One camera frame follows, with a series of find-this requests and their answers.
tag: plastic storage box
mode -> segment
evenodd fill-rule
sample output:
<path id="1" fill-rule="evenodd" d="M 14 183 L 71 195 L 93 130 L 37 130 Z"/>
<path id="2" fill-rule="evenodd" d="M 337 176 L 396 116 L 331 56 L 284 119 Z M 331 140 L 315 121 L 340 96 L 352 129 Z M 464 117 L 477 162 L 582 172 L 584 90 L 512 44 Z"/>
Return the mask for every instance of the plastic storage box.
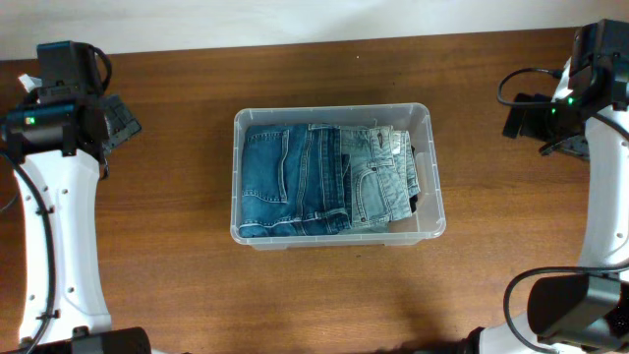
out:
<path id="1" fill-rule="evenodd" d="M 245 133 L 255 125 L 294 125 L 329 123 L 375 127 L 391 125 L 409 131 L 415 147 L 415 165 L 422 191 L 417 212 L 404 220 L 389 223 L 389 233 L 244 238 L 238 233 L 242 220 L 241 160 Z M 346 107 L 243 109 L 234 120 L 234 166 L 232 175 L 231 234 L 236 242 L 257 250 L 283 250 L 289 247 L 345 245 L 414 245 L 440 236 L 445 230 L 445 212 L 432 141 L 428 109 L 419 103 Z"/>

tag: wooden table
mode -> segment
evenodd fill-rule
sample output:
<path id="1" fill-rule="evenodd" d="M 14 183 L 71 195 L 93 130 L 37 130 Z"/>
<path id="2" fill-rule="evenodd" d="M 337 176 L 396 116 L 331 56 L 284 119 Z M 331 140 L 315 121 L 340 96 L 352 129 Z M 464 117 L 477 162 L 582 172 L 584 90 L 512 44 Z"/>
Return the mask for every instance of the wooden table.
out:
<path id="1" fill-rule="evenodd" d="M 503 322 L 507 282 L 576 263 L 589 165 L 501 136 L 497 83 L 560 68 L 572 29 L 113 55 L 110 92 L 143 132 L 98 187 L 100 278 L 115 328 L 195 353 L 356 353 L 458 340 Z M 0 111 L 34 61 L 0 63 Z M 552 92 L 532 75 L 507 90 Z M 431 113 L 447 229 L 416 247 L 258 252 L 229 234 L 235 114 L 248 107 L 420 102 Z M 15 192 L 0 164 L 0 204 Z M 25 302 L 20 206 L 0 215 L 0 350 Z M 528 297 L 525 282 L 514 312 Z"/>

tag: jeans pocket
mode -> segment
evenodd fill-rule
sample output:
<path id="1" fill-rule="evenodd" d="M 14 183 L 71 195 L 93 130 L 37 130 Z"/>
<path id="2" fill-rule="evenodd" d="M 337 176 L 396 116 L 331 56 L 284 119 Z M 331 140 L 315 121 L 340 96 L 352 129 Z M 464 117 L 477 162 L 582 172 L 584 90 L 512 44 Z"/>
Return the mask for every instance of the jeans pocket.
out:
<path id="1" fill-rule="evenodd" d="M 289 130 L 255 134 L 243 150 L 243 197 L 270 203 L 287 203 L 284 162 Z"/>
<path id="2" fill-rule="evenodd" d="M 355 190 L 362 222 L 389 215 L 390 211 L 375 167 L 359 174 Z"/>

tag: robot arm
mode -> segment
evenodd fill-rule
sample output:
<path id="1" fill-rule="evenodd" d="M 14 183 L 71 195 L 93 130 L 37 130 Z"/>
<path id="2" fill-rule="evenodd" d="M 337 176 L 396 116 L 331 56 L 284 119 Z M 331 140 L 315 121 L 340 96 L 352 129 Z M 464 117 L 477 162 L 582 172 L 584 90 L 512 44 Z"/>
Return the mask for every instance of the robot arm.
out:
<path id="1" fill-rule="evenodd" d="M 27 233 L 20 352 L 150 353 L 141 328 L 111 330 L 94 223 L 100 165 L 141 126 L 118 96 L 103 96 L 111 65 L 102 51 L 67 41 L 39 45 L 37 56 L 41 87 L 2 125 L 2 154 L 16 169 Z"/>
<path id="2" fill-rule="evenodd" d="M 547 104 L 540 95 L 519 96 L 529 101 L 531 108 L 523 111 L 519 108 L 524 105 L 513 104 L 505 126 L 505 136 L 515 138 L 519 133 L 547 142 L 541 149 L 543 154 L 558 150 L 591 163 L 581 268 L 570 270 L 577 275 L 538 280 L 531 291 L 528 313 L 513 321 L 524 339 L 544 352 L 629 350 L 629 283 L 622 281 L 629 275 L 624 271 L 629 261 L 627 33 L 629 24 L 612 21 L 577 31 L 573 57 L 552 98 L 561 104 Z M 623 271 L 610 271 L 611 267 Z M 477 338 L 478 351 L 537 351 L 511 331 L 507 324 L 482 330 Z"/>

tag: denim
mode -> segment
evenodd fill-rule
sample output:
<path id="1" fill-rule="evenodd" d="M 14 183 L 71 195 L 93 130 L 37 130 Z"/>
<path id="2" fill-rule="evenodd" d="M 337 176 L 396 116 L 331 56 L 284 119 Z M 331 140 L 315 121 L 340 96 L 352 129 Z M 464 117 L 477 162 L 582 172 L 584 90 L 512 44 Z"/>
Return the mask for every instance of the denim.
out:
<path id="1" fill-rule="evenodd" d="M 253 126 L 242 160 L 242 237 L 334 235 L 350 228 L 353 175 L 327 125 Z"/>
<path id="2" fill-rule="evenodd" d="M 406 181 L 408 198 L 420 192 L 420 183 L 417 178 L 417 169 L 413 159 L 411 137 L 409 132 L 394 131 L 392 133 L 392 153 L 395 159 L 395 167 L 402 181 Z"/>
<path id="3" fill-rule="evenodd" d="M 362 227 L 362 228 L 351 228 L 348 230 L 343 230 L 339 232 L 339 235 L 362 235 L 369 233 L 389 233 L 389 224 L 388 222 L 376 224 L 370 227 Z"/>
<path id="4" fill-rule="evenodd" d="M 392 127 L 339 127 L 341 153 L 352 168 L 352 228 L 372 227 L 411 216 L 406 165 L 398 171 Z"/>

